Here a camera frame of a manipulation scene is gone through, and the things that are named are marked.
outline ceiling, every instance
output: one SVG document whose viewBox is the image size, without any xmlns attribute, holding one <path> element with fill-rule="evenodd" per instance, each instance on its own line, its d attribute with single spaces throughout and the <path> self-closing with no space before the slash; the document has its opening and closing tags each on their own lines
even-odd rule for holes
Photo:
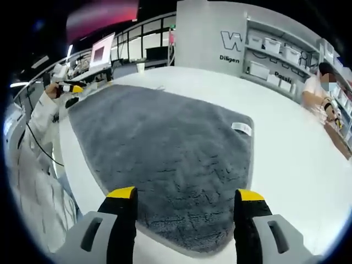
<svg viewBox="0 0 352 264">
<path fill-rule="evenodd" d="M 20 73 L 30 67 L 41 57 L 47 54 L 51 63 L 66 56 L 68 44 L 66 41 L 66 20 L 68 15 L 93 0 L 60 0 L 52 1 L 24 1 L 20 8 L 17 7 L 19 29 L 11 30 L 14 36 L 11 45 L 16 49 L 11 66 L 13 72 Z M 345 57 L 345 64 L 352 66 L 352 39 L 347 34 L 351 32 L 347 20 L 349 10 L 343 8 L 348 2 L 335 0 L 335 5 L 321 4 L 319 0 L 291 0 L 291 1 L 261 1 L 248 0 L 236 1 L 256 6 L 262 6 L 279 13 L 285 14 L 298 22 L 306 25 L 318 35 L 329 40 L 338 52 Z M 160 14 L 176 11 L 177 0 L 157 1 L 140 0 L 138 22 Z M 133 25 L 133 22 L 120 23 L 110 26 L 74 45 L 75 51 L 91 47 L 92 43 L 103 35 L 112 31 L 121 31 Z M 30 71 L 22 74 L 22 78 L 29 78 Z"/>
</svg>

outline white shirt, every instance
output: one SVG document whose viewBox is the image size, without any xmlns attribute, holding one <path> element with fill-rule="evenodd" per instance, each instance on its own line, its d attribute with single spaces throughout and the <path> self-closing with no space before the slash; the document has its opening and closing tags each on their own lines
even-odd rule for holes
<svg viewBox="0 0 352 264">
<path fill-rule="evenodd" d="M 39 143 L 58 106 L 44 92 L 34 108 L 29 126 Z M 76 207 L 53 175 L 39 162 L 37 148 L 28 127 L 19 153 L 12 159 L 10 187 L 28 231 L 44 252 L 55 252 L 76 223 Z"/>
<path fill-rule="evenodd" d="M 313 75 L 308 78 L 304 83 L 303 92 L 310 92 L 319 97 L 327 97 L 328 93 L 323 89 L 320 83 L 320 79 L 318 76 Z M 306 106 L 303 103 L 303 106 L 308 109 L 312 114 L 314 114 L 320 123 L 324 124 L 327 118 L 326 112 L 322 106 L 314 105 L 314 106 Z"/>
</svg>

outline gray fluffy mat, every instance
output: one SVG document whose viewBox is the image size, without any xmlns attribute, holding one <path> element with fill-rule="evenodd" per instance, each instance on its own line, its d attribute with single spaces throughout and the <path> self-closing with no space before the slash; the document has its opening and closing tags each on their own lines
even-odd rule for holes
<svg viewBox="0 0 352 264">
<path fill-rule="evenodd" d="M 69 110 L 105 193 L 136 186 L 138 222 L 181 251 L 217 252 L 233 237 L 237 188 L 251 173 L 249 117 L 204 101 L 113 85 Z"/>
</svg>

